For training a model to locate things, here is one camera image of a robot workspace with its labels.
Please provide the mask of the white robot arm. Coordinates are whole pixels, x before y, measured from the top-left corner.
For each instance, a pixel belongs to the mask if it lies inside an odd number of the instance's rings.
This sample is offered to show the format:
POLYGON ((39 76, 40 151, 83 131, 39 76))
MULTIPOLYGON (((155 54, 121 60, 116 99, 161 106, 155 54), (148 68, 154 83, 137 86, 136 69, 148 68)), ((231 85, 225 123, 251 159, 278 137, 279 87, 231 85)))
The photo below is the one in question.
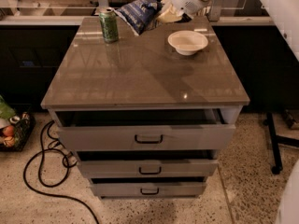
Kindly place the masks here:
MULTIPOLYGON (((204 8, 210 0, 162 0, 158 15, 160 22, 179 21, 183 14, 191 16, 204 8)), ((260 0, 280 33, 299 59, 299 0, 260 0)), ((275 224, 299 224, 299 161, 281 197, 275 224)))

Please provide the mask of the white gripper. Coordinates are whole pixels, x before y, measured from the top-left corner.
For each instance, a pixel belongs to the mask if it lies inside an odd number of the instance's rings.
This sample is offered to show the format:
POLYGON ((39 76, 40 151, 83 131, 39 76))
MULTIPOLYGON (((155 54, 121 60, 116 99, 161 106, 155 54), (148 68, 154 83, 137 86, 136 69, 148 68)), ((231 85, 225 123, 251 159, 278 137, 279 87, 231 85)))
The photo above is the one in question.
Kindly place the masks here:
POLYGON ((161 23, 180 21, 182 14, 195 14, 205 6, 202 0, 162 0, 161 4, 162 10, 166 10, 157 17, 157 21, 161 23), (167 10, 171 5, 176 12, 167 10))

